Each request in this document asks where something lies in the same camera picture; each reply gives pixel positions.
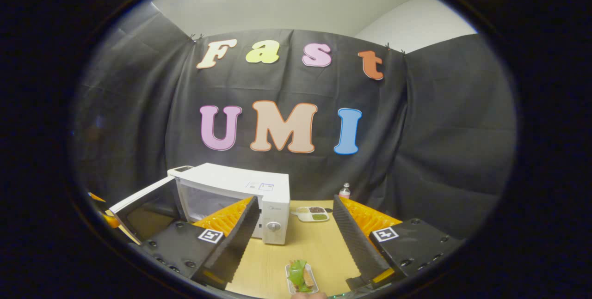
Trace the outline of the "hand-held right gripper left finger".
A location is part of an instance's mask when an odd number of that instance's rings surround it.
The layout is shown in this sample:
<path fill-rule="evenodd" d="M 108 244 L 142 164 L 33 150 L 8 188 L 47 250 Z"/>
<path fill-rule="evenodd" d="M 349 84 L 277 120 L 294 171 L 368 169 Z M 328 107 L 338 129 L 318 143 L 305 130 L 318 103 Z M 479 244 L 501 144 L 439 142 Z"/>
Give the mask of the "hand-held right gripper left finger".
<path fill-rule="evenodd" d="M 224 290 L 232 282 L 257 226 L 259 204 L 250 196 L 196 225 L 174 221 L 131 249 L 163 272 Z"/>

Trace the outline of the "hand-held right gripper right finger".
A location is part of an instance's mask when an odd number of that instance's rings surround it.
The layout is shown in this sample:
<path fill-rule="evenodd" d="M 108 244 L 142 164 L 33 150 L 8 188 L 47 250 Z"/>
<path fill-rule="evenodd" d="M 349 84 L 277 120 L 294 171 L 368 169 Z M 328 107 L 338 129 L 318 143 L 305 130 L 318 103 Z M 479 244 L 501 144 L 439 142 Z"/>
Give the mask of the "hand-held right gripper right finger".
<path fill-rule="evenodd" d="M 351 290 L 376 290 L 422 275 L 463 245 L 427 221 L 400 221 L 338 195 L 333 218 L 360 272 L 347 280 Z"/>

